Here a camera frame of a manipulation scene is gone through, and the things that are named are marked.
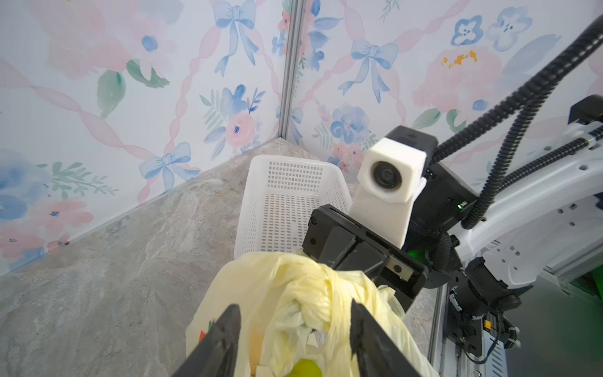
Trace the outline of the yellow plastic bag fruit print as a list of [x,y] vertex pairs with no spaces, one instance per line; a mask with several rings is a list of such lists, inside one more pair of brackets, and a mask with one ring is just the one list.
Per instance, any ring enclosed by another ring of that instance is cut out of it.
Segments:
[[361,271],[334,271],[283,252],[250,252],[223,266],[186,329],[185,349],[192,353],[201,335],[237,304],[237,376],[286,376],[301,359],[315,361],[325,376],[357,376],[350,348],[353,302],[368,310],[419,375],[437,375],[403,322],[394,289]]

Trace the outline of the green pear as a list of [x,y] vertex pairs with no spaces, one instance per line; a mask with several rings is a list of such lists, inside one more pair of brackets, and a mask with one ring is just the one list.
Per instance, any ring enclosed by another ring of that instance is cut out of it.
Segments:
[[287,377],[322,377],[322,371],[315,361],[301,359]]

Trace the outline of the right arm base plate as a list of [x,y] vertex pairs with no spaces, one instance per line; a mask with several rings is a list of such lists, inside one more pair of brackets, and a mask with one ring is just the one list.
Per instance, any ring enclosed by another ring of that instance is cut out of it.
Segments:
[[486,310],[484,314],[469,314],[461,307],[459,286],[448,291],[448,306],[444,320],[444,337],[451,340],[474,364],[486,364],[498,350],[520,348],[520,329],[503,314]]

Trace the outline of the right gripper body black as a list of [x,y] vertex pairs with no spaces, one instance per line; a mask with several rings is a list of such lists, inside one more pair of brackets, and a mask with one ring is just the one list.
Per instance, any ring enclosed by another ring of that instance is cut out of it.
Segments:
[[361,271],[377,286],[394,289],[409,310],[425,287],[427,267],[331,204],[315,209],[303,252],[338,271]]

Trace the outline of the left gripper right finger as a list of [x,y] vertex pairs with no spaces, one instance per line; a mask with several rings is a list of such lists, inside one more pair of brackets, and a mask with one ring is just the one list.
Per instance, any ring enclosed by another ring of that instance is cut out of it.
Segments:
[[362,377],[419,377],[366,307],[355,300],[351,304],[350,347]]

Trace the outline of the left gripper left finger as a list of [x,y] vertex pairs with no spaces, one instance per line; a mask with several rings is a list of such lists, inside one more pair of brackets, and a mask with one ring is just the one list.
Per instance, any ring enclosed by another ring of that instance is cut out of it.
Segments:
[[237,304],[229,305],[173,377],[233,377],[241,329]]

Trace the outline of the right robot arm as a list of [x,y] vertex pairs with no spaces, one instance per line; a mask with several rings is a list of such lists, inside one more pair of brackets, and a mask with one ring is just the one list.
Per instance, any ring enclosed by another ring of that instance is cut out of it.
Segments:
[[397,127],[372,147],[347,212],[330,204],[309,218],[302,243],[335,270],[360,270],[395,291],[408,309],[424,288],[461,273],[454,299],[466,317],[506,312],[567,248],[578,203],[602,218],[602,98],[573,105],[565,145],[502,180],[479,223],[477,195],[440,163],[437,141]]

